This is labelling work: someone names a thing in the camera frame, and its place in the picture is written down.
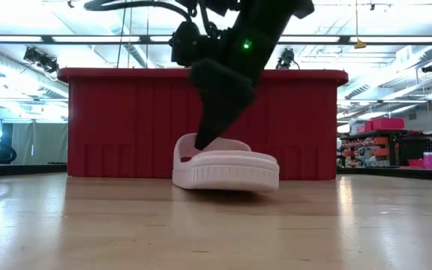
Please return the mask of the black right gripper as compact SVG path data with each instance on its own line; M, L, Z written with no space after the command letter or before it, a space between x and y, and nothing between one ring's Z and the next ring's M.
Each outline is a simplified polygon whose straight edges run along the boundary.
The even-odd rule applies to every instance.
M313 12L313 0L240 1L234 25L222 39L220 64L205 58L190 69L202 102L196 149L209 146L254 102L252 82L259 80L288 22Z

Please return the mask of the pink storage box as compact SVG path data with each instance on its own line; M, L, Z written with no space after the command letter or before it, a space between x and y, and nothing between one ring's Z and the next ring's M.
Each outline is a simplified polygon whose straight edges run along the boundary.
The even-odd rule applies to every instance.
M402 118L372 118L364 123L364 131L396 131L405 127Z

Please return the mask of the black storage shelf unit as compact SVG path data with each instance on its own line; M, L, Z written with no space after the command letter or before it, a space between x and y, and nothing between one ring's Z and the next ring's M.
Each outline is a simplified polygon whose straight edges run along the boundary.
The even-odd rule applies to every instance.
M337 150L337 162L346 168L425 169L423 153L432 152L432 133L375 130L341 138Z

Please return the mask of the pink slide sandal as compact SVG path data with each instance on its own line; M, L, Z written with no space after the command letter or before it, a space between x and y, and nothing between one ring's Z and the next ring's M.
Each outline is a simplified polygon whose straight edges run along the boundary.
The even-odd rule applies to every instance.
M172 183L186 190L271 192L279 188L275 157L252 151L236 139L218 137L205 149L194 148L197 135L180 137L173 151Z

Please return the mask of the red plastic bin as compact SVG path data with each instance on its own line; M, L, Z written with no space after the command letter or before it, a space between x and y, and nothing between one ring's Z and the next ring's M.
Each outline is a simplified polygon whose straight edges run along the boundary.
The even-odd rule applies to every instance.
M67 171L76 177L168 179L177 140L202 104L185 69L68 67ZM277 159L283 180L336 176L342 70L266 70L249 109L225 133Z

